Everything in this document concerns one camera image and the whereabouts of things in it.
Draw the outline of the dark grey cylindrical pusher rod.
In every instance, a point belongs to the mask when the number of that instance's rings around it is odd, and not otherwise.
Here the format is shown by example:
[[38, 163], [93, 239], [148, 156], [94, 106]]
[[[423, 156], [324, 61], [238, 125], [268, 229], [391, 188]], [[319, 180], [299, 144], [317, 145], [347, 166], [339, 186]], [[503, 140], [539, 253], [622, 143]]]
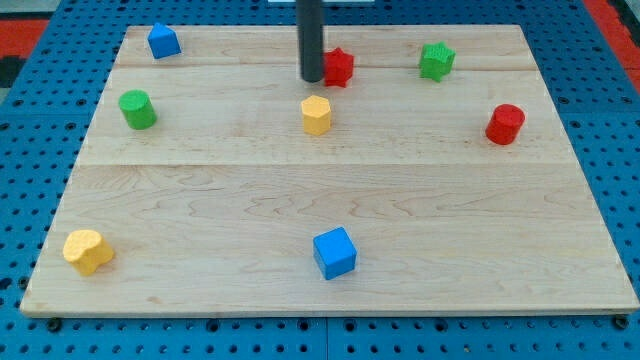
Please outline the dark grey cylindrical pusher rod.
[[324, 77], [323, 2], [296, 0], [296, 26], [301, 78], [316, 83]]

